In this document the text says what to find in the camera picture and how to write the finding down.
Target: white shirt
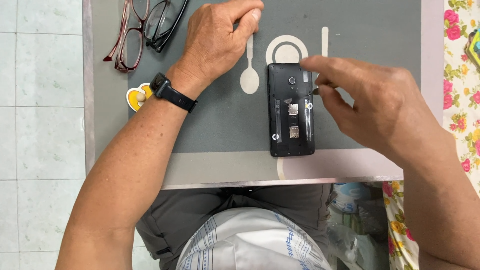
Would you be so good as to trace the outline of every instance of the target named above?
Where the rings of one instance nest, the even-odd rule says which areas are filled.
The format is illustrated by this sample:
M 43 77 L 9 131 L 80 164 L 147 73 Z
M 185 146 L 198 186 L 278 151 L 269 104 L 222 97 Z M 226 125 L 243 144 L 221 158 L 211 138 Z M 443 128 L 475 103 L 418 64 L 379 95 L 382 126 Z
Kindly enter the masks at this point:
M 190 238 L 177 270 L 331 270 L 299 226 L 275 212 L 235 208 L 212 216 Z

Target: phone back without cover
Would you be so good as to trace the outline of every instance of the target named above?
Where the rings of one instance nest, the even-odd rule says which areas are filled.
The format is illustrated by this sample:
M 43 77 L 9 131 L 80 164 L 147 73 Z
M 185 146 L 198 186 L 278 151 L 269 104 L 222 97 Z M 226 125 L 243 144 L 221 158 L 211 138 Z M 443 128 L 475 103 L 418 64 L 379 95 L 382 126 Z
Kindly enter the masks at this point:
M 298 63 L 270 64 L 267 69 L 272 156 L 313 154 L 312 73 Z

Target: hand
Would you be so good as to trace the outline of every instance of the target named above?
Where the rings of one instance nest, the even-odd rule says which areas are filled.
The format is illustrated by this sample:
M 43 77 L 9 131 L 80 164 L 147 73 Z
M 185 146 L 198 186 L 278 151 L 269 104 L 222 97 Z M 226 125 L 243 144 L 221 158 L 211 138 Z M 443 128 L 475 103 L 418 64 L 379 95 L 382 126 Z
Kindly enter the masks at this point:
M 319 73 L 315 83 L 339 129 L 400 167 L 441 153 L 445 142 L 453 140 L 406 69 L 322 56 L 303 59 L 300 65 Z M 332 86 L 347 91 L 353 107 Z
M 261 0 L 230 0 L 205 4 L 188 21 L 187 40 L 176 68 L 203 91 L 229 71 L 245 52 L 248 38 L 258 32 Z M 239 22 L 237 29 L 233 25 Z

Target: eyeglasses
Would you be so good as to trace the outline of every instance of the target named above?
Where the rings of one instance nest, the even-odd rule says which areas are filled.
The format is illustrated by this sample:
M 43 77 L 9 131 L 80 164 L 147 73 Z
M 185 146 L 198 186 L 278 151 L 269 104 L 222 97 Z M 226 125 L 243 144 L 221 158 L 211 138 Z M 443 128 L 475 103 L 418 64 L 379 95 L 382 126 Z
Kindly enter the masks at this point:
M 147 46 L 160 53 L 172 37 L 189 1 L 183 0 L 180 10 L 176 11 L 171 0 L 163 0 L 148 15 L 150 0 L 125 0 L 117 43 L 103 61 L 112 61 L 119 49 L 115 69 L 125 73 L 135 70 L 142 56 L 144 38 Z M 136 19 L 133 22 L 129 22 L 131 14 Z

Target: gray shorts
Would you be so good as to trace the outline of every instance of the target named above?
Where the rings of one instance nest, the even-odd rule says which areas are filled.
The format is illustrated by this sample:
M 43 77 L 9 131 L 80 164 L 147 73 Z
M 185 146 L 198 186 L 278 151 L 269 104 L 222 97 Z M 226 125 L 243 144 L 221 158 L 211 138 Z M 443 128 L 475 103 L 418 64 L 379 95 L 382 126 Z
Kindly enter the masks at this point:
M 257 207 L 295 222 L 327 256 L 329 191 L 330 184 L 161 190 L 136 228 L 161 270 L 174 270 L 187 241 L 211 216 Z

